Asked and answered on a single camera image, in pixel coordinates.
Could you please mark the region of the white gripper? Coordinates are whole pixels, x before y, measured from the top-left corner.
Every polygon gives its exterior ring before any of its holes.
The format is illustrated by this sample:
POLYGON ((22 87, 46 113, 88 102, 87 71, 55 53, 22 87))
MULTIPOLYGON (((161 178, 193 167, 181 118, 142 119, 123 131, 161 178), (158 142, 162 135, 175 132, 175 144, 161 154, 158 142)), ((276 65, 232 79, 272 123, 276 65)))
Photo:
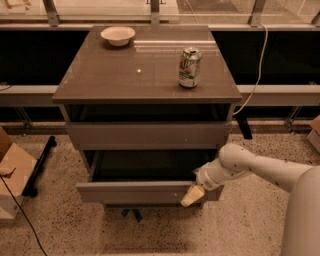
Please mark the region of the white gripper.
POLYGON ((188 207, 204 196, 205 190, 212 191, 232 178, 231 171, 222 166, 218 159, 208 162, 192 171, 198 185, 191 185, 184 195, 181 205, 188 207))

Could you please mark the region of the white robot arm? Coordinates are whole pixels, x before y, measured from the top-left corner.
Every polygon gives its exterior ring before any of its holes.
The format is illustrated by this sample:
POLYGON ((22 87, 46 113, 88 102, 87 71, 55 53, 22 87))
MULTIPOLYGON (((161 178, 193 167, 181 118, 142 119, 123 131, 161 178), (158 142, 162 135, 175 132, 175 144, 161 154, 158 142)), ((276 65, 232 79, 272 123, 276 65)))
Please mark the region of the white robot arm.
POLYGON ((264 157, 228 143, 215 160, 196 169, 181 204, 188 207, 225 181, 249 174, 289 193, 281 256, 320 256, 320 166, 264 157))

